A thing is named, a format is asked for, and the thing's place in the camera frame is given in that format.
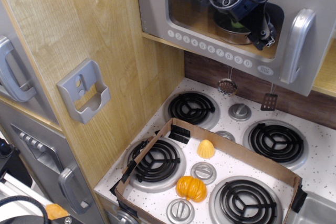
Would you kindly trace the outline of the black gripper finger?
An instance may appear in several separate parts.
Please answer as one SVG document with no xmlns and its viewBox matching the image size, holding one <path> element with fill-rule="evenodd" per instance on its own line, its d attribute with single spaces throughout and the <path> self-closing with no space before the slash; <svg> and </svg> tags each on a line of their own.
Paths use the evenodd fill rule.
<svg viewBox="0 0 336 224">
<path fill-rule="evenodd" d="M 266 4 L 258 5 L 248 15 L 247 28 L 250 30 L 248 38 L 256 49 L 263 50 L 275 43 L 276 30 L 266 11 Z"/>
</svg>

